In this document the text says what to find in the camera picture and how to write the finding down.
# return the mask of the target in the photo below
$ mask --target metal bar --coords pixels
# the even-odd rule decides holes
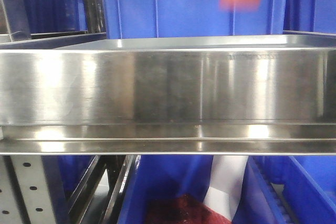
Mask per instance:
[[[69,216],[72,224],[80,223],[105,170],[106,164],[103,158],[100,156],[94,157],[68,201]]]
[[[0,223],[30,224],[9,156],[0,156],[0,175]]]
[[[0,33],[9,34],[11,41],[30,39],[23,0],[0,0]]]
[[[25,40],[0,44],[0,49],[53,49],[80,43],[106,39],[106,33],[80,34],[55,38]]]
[[[45,33],[45,34],[31,34],[32,39],[46,39],[46,38],[54,38],[54,37],[62,37],[62,36],[70,36],[70,35],[82,35],[87,34],[87,31],[63,31],[59,33]]]
[[[89,33],[104,32],[103,0],[84,0],[84,7]]]
[[[127,156],[121,167],[114,189],[110,193],[108,206],[103,213],[100,224],[115,224],[118,222],[119,213],[131,174],[139,162],[139,156]]]
[[[14,169],[33,224],[70,223],[57,156],[12,156]]]
[[[335,125],[115,125],[3,127],[1,154],[336,153]]]
[[[309,36],[322,36],[322,37],[335,37],[336,34],[328,34],[328,33],[319,33],[316,31],[290,31],[284,30],[283,34],[287,35],[309,35]]]

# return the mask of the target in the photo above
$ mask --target red mesh bag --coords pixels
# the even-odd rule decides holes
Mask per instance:
[[[192,196],[153,200],[149,203],[145,224],[231,224]]]

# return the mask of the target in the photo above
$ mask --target blue plastic bin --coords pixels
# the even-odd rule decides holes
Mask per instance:
[[[219,8],[219,0],[104,0],[108,38],[282,34],[286,0],[255,11]]]
[[[286,30],[336,33],[336,0],[287,0]]]
[[[86,30],[83,0],[24,0],[31,33]]]
[[[67,196],[76,189],[92,159],[93,156],[58,156],[63,188]]]
[[[336,223],[336,156],[287,159],[283,196],[300,223]]]
[[[285,182],[288,163],[286,156],[255,156],[254,160],[271,183],[283,184]]]
[[[189,193],[203,201],[212,159],[208,155],[141,156],[136,171],[131,174],[118,224],[143,224],[151,199],[170,199]],[[292,223],[252,158],[246,166],[241,201],[233,223]]]

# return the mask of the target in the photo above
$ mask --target stainless steel tray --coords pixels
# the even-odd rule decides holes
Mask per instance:
[[[0,75],[3,154],[336,153],[333,37],[2,50]]]

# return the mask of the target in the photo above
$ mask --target white paper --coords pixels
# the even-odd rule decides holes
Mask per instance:
[[[228,220],[233,219],[238,208],[247,158],[248,156],[214,156],[204,204]]]

